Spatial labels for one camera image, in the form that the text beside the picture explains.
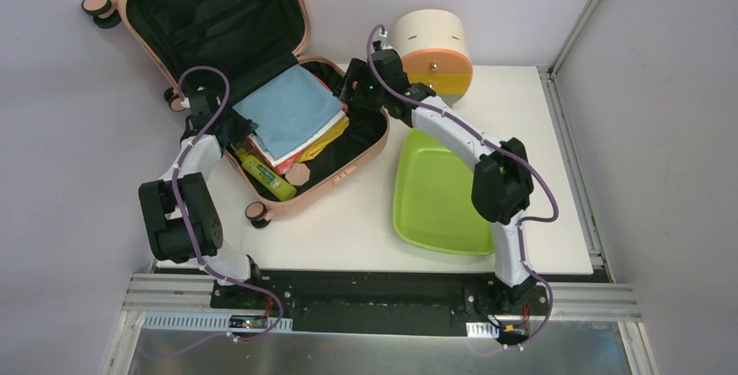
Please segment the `white peace daisy shirt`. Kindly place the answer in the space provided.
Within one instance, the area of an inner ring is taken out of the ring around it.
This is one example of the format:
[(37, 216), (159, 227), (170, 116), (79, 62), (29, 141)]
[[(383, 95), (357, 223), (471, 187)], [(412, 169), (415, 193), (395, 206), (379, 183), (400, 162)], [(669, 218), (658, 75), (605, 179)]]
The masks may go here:
[(316, 140), (318, 140), (323, 135), (325, 135), (335, 124), (338, 124), (345, 119), (348, 119), (348, 116), (346, 115), (344, 111), (341, 110), (333, 118), (331, 118), (324, 126), (322, 126), (318, 131), (316, 131), (311, 137), (309, 137), (304, 143), (300, 144), (292, 151), (289, 151), (283, 157), (279, 157), (279, 158), (272, 160), (272, 165), (281, 164), (288, 158), (294, 157), (295, 155), (299, 154), (304, 149), (306, 149), (308, 146), (313, 144)]

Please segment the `light blue cloth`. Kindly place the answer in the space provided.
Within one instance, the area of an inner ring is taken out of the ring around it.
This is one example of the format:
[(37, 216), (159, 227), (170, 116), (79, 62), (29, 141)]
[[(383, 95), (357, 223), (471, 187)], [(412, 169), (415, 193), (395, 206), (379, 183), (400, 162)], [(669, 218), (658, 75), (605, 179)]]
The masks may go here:
[(310, 71), (294, 65), (234, 105), (258, 124), (255, 134), (275, 157), (304, 143), (343, 104)]

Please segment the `pink hard-shell suitcase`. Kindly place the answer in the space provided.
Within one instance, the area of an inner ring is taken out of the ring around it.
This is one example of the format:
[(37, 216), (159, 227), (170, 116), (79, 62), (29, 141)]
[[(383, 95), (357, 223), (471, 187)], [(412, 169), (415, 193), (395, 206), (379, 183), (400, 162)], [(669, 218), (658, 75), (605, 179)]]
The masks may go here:
[[(206, 65), (223, 71), (231, 84), (229, 106), (244, 100), (292, 66), (306, 68), (330, 91), (349, 91), (345, 73), (323, 57), (301, 56), (310, 37), (310, 23), (303, 0), (83, 0), (85, 13), (98, 28), (109, 29), (124, 22), (150, 54), (170, 83), (164, 99), (174, 111), (185, 110), (183, 89), (203, 85), (223, 91), (213, 73), (194, 73), (184, 85), (175, 84), (185, 68)], [(225, 157), (258, 194), (260, 215), (248, 215), (255, 228), (266, 227), (276, 216), (298, 213), (323, 197), (334, 185), (359, 167), (369, 164), (384, 149), (390, 119), (382, 108), (348, 105), (348, 127), (313, 160), (306, 161), (311, 175), (299, 185), (294, 198), (280, 201), (242, 166), (236, 149)]]

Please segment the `red white tie-dye cloth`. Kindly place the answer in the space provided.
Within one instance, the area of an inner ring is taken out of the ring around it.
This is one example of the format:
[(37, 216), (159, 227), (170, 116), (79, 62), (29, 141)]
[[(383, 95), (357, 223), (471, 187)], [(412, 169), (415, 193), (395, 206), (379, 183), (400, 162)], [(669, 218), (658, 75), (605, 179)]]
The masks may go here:
[(342, 110), (332, 118), (305, 144), (300, 145), (283, 157), (275, 158), (261, 143), (258, 136), (253, 133), (248, 138), (248, 143), (254, 152), (264, 160), (278, 174), (284, 175), (294, 163), (304, 163), (317, 157), (328, 144), (340, 137), (348, 128), (350, 118), (347, 116), (348, 106), (343, 104)]

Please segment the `green plastic tray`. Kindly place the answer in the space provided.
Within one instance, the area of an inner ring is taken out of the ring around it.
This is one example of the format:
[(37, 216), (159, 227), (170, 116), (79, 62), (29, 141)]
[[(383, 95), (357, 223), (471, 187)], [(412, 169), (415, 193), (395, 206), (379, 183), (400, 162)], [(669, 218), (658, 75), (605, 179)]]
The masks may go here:
[(392, 204), (398, 236), (431, 251), (494, 253), (490, 224), (473, 208), (473, 175), (443, 144), (412, 129), (399, 154)]

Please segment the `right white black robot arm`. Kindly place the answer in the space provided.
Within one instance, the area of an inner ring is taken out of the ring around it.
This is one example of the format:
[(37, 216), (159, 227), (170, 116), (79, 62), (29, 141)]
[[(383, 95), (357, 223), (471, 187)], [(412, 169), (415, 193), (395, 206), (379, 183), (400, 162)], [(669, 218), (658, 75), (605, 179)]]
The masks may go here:
[(536, 280), (526, 268), (526, 247), (520, 239), (533, 192), (524, 144), (516, 138), (487, 144), (482, 131), (456, 115), (433, 87), (410, 81), (395, 50), (352, 59), (334, 94), (352, 108), (386, 109), (391, 117), (443, 144), (467, 166), (473, 174), (473, 208), (491, 226), (494, 303), (507, 314), (525, 307)]

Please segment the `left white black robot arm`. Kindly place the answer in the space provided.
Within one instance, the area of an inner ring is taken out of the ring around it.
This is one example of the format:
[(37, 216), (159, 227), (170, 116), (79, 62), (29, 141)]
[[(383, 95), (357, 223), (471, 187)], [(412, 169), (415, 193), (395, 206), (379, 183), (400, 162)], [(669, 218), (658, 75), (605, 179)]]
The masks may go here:
[(232, 285), (231, 295), (245, 309), (259, 307), (265, 286), (252, 277), (252, 259), (225, 242), (224, 229), (207, 187), (223, 156), (223, 134), (208, 122), (220, 108), (213, 90), (187, 98), (191, 114), (172, 166), (157, 180), (141, 184), (138, 198), (151, 252), (159, 261), (197, 266)]

